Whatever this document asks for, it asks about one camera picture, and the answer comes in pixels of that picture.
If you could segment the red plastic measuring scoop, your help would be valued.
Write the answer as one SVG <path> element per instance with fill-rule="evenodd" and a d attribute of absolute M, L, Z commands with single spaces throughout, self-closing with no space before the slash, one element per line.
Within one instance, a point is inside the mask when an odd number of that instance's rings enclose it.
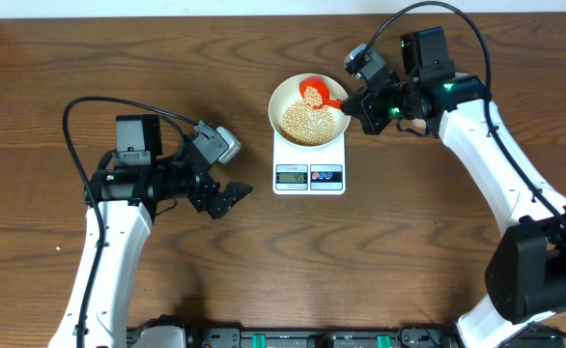
<path fill-rule="evenodd" d="M 299 92 L 306 103 L 313 109 L 323 107 L 341 108 L 341 102 L 330 97 L 325 81 L 318 76 L 309 76 L 299 83 Z"/>

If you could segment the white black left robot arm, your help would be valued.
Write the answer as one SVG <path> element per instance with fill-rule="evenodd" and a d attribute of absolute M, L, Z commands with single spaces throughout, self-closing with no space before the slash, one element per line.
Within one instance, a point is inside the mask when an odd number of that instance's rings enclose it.
<path fill-rule="evenodd" d="M 241 148 L 225 128 L 199 122 L 176 154 L 162 154 L 164 116 L 117 117 L 116 147 L 88 178 L 86 239 L 64 317 L 52 347 L 125 347 L 127 310 L 141 251 L 161 201 L 187 199 L 211 218 L 224 217 L 253 187 L 223 187 L 209 173 Z"/>

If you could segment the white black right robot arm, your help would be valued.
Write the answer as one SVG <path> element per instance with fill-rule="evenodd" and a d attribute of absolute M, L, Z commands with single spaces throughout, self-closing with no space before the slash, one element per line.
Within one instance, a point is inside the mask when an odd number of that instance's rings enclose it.
<path fill-rule="evenodd" d="M 422 120 L 464 165 L 500 232 L 485 272 L 486 296 L 456 323 L 462 347 L 546 346 L 566 334 L 544 320 L 566 310 L 566 197 L 549 185 L 502 123 L 476 75 L 457 72 L 434 27 L 401 39 L 404 74 L 367 45 L 345 59 L 364 86 L 342 102 L 363 130 Z"/>

